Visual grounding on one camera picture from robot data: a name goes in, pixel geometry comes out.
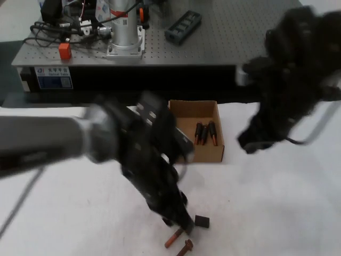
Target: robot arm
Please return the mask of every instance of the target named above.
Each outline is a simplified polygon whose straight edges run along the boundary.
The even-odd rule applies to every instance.
[[[265,48],[268,57],[242,67],[244,81],[262,92],[258,113],[238,137],[248,154],[282,140],[305,144],[288,138],[291,129],[319,101],[341,100],[340,89],[330,87],[341,74],[341,12],[317,17],[310,7],[289,10],[266,33]]]
[[[131,111],[115,99],[89,107],[83,118],[0,117],[0,178],[86,155],[95,163],[116,160],[122,174],[164,222],[188,234],[194,227],[173,164],[193,153],[163,102],[145,93]],[[165,154],[169,162],[162,157]]]

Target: gray cable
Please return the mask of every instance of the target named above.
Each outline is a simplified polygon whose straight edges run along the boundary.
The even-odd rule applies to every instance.
[[[187,163],[184,163],[182,169],[181,169],[181,172],[179,173],[179,182],[183,179],[183,177],[185,177],[187,173]]]
[[[304,141],[297,141],[291,138],[286,138],[287,141],[295,144],[295,145],[308,145],[313,143],[322,133],[322,131],[326,128],[327,124],[334,116],[338,108],[341,106],[341,101],[335,101],[329,105],[326,112],[323,114],[322,118],[319,120],[316,127],[309,134],[309,136]]]
[[[4,236],[5,232],[7,231],[8,227],[12,223],[13,219],[15,218],[15,216],[18,214],[18,212],[21,209],[23,203],[25,202],[27,196],[29,195],[29,193],[33,189],[34,185],[37,183],[37,181],[40,178],[40,176],[43,174],[44,170],[45,170],[44,167],[39,168],[39,170],[36,172],[36,174],[33,176],[33,178],[26,185],[26,187],[23,190],[23,192],[21,193],[18,201],[16,202],[14,208],[11,210],[10,215],[7,217],[6,221],[1,226],[1,229],[0,229],[0,240]]]

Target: metal bracket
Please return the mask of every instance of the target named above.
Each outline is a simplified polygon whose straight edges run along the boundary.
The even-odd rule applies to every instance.
[[[110,42],[107,50],[107,59],[142,58],[145,50],[145,30],[142,26],[138,26],[137,33],[139,41],[135,45],[121,47]]]

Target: small black block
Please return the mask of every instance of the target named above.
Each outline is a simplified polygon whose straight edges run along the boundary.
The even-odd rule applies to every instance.
[[[194,221],[194,224],[197,227],[209,228],[209,218],[196,215],[196,220]]]

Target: white label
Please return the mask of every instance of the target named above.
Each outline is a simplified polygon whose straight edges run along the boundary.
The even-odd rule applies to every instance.
[[[70,70],[68,67],[36,67],[37,76],[68,76],[70,77]]]
[[[122,14],[124,14],[124,12],[110,10],[110,17],[111,18],[115,18],[115,17],[120,16]],[[120,17],[116,20],[113,20],[112,22],[118,26],[128,26],[128,14],[125,14],[122,17]]]

